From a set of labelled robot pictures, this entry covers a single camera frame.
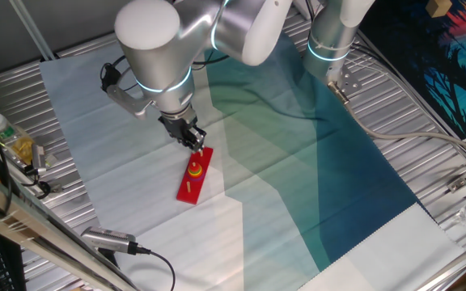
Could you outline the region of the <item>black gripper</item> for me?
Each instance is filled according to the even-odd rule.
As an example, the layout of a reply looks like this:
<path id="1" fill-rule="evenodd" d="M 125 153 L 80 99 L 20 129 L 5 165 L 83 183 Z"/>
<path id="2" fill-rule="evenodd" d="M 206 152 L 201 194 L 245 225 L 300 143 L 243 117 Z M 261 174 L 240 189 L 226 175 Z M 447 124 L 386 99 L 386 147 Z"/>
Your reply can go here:
<path id="1" fill-rule="evenodd" d="M 161 116 L 159 122 L 163 124 L 170 137 L 189 148 L 193 153 L 201 151 L 201 142 L 205 140 L 206 131 L 195 127 L 197 118 L 168 119 Z"/>

